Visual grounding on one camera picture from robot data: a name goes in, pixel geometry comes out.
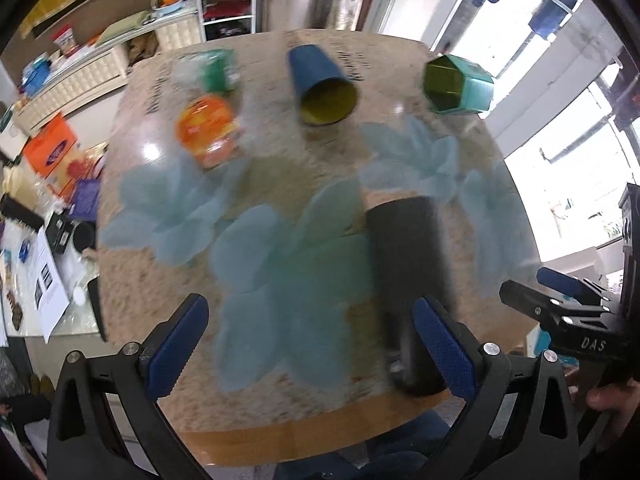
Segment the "right human hand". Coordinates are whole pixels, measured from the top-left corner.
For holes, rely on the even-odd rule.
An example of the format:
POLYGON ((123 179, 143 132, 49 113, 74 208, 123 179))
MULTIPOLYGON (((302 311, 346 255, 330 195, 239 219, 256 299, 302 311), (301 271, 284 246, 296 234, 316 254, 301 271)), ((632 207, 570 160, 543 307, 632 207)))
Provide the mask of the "right human hand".
POLYGON ((586 405, 593 410, 610 413, 608 430, 615 437, 619 437, 624 432, 639 406, 638 382, 629 379, 626 384, 609 384, 587 389, 580 377, 578 367, 567 368, 565 379, 573 401, 584 399, 586 405))

